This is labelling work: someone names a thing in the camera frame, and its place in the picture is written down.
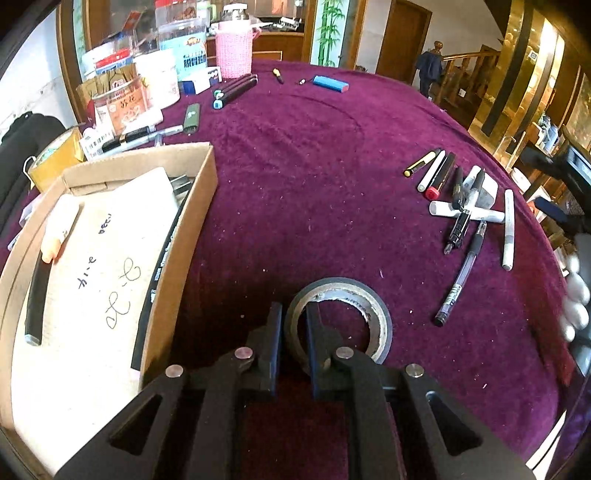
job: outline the purple velvet tablecloth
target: purple velvet tablecloth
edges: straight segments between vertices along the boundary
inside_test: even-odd
[[[279,67],[285,84],[271,74]],[[572,363],[556,319],[563,280],[542,229],[515,184],[468,133],[411,87],[383,77],[307,64],[259,62],[259,85],[221,111],[211,91],[164,112],[182,124],[201,104],[200,129],[168,144],[210,141],[219,188],[193,258],[173,362],[211,365],[265,323],[271,301],[287,308],[324,277],[350,277],[389,308],[394,339],[386,365],[416,362],[524,459],[550,431]],[[350,84],[346,93],[311,83]],[[501,268],[504,227],[490,224],[467,286],[443,328],[431,320],[463,262],[443,256],[453,220],[432,217],[403,169],[429,149],[457,154],[515,190],[515,266]],[[476,222],[470,226],[472,235]],[[365,348],[361,316],[322,305],[345,343]],[[278,402],[246,415],[242,478],[346,477],[343,409],[311,401],[309,379],[286,354]]]

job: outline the white marker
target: white marker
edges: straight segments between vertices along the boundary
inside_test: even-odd
[[[503,248],[503,268],[510,271],[513,268],[515,253],[515,206],[513,204],[513,190],[505,190],[505,247]]]
[[[443,161],[444,158],[445,158],[445,150],[441,150],[439,152],[439,155],[437,156],[437,158],[435,160],[433,160],[433,163],[431,164],[431,168],[429,170],[427,170],[427,173],[425,174],[425,176],[421,180],[421,183],[418,184],[417,190],[419,192],[424,192],[427,189],[427,185],[429,185],[429,182],[435,176],[435,172],[439,168],[439,165],[441,165],[441,162]]]
[[[458,218],[461,210],[454,209],[451,203],[434,200],[429,204],[429,213],[436,217]],[[505,223],[505,213],[474,207],[470,213],[470,220]]]

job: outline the marker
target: marker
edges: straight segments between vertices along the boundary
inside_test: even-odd
[[[41,345],[43,337],[43,314],[45,313],[47,285],[52,265],[52,262],[43,261],[42,255],[39,252],[37,257],[27,300],[27,317],[25,318],[25,341],[32,346]]]
[[[443,163],[437,169],[437,173],[433,177],[431,185],[425,190],[425,197],[428,200],[437,200],[439,198],[455,163],[456,154],[449,152]]]
[[[484,175],[484,168],[478,172],[478,175],[476,175],[476,179],[474,180],[472,188],[470,189],[470,193],[468,194],[466,204],[462,208],[462,212],[456,219],[456,223],[454,224],[452,232],[449,235],[447,245],[443,250],[444,255],[447,255],[449,252],[451,252],[452,248],[460,248],[462,246],[462,241],[464,240],[464,236],[468,230],[468,224],[470,223],[472,210],[476,206],[476,201],[480,195],[482,183],[484,182]]]
[[[503,247],[503,268],[511,271],[515,253],[515,206],[513,190],[505,190],[505,246]]]
[[[439,155],[439,152],[440,151],[441,151],[441,148],[436,148],[435,150],[431,150],[423,158],[421,158],[420,160],[417,160],[412,165],[409,165],[404,170],[404,172],[402,172],[402,174],[405,177],[410,177],[413,173],[418,172],[419,170],[421,170],[421,168],[423,168],[425,165],[427,165],[428,163],[430,163],[431,160],[433,160],[435,157],[437,157]]]
[[[258,76],[254,76],[249,78],[244,83],[241,83],[238,87],[232,89],[230,92],[225,93],[224,96],[220,99],[214,100],[213,102],[213,109],[219,110],[224,108],[227,104],[231,101],[237,99],[243,93],[247,92],[251,88],[253,88],[258,83]]]
[[[217,94],[218,94],[218,93],[227,92],[227,91],[228,91],[230,88],[232,88],[234,85],[237,85],[238,83],[241,83],[241,82],[243,82],[244,80],[246,80],[246,79],[248,79],[248,78],[250,78],[250,77],[252,77],[252,76],[253,76],[253,74],[252,74],[252,73],[245,73],[244,75],[242,75],[242,76],[238,77],[237,79],[233,79],[233,80],[230,80],[230,81],[229,81],[229,82],[227,82],[227,83],[224,83],[224,84],[221,84],[221,85],[219,85],[219,87],[218,87],[218,88],[216,88],[216,89],[213,91],[213,97],[214,97],[214,98],[217,100]]]
[[[439,155],[437,156],[437,158],[435,160],[433,160],[431,167],[427,170],[427,173],[425,174],[425,176],[421,180],[421,183],[418,184],[417,190],[419,192],[422,193],[427,189],[427,185],[429,185],[429,183],[431,182],[431,180],[435,176],[435,172],[439,168],[439,165],[441,165],[441,162],[443,161],[444,157],[445,157],[445,150],[441,150],[439,152]]]
[[[462,211],[456,210],[451,203],[431,202],[429,204],[429,213],[436,217],[458,218],[462,214]],[[476,220],[477,222],[485,220],[488,223],[505,223],[505,212],[474,207],[470,214],[470,220]]]
[[[458,273],[456,281],[454,282],[452,289],[450,290],[447,298],[443,302],[443,305],[435,315],[435,325],[438,327],[442,327],[447,322],[449,318],[449,314],[452,312],[453,306],[456,304],[457,299],[460,297],[460,293],[466,284],[466,280],[468,279],[468,275],[470,275],[470,271],[476,261],[476,257],[478,253],[480,253],[480,249],[482,247],[482,242],[484,241],[484,234],[486,233],[486,222],[482,220],[478,225],[476,233],[472,238],[472,242],[470,243],[470,248],[468,250],[468,254],[466,255],[466,259],[464,260],[464,264],[460,269],[460,273]]]
[[[462,188],[464,183],[464,171],[461,166],[457,166],[453,175],[453,190],[452,190],[452,206],[456,210],[461,210],[464,206],[464,190]]]

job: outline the white wall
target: white wall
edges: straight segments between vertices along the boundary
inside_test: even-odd
[[[56,12],[25,40],[0,79],[0,137],[26,111],[55,116],[76,125],[57,53]]]
[[[443,42],[442,53],[451,55],[479,51],[482,44],[501,49],[503,35],[484,0],[414,0],[413,3],[433,13],[423,51]],[[386,30],[390,0],[368,0],[357,65],[375,73],[379,51]],[[418,87],[418,75],[415,76]]]

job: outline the small screwdriver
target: small screwdriver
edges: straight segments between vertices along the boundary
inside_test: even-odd
[[[285,82],[283,81],[283,77],[281,76],[281,72],[279,71],[279,69],[273,69],[273,75],[275,75],[277,77],[277,81],[280,84],[284,84]]]

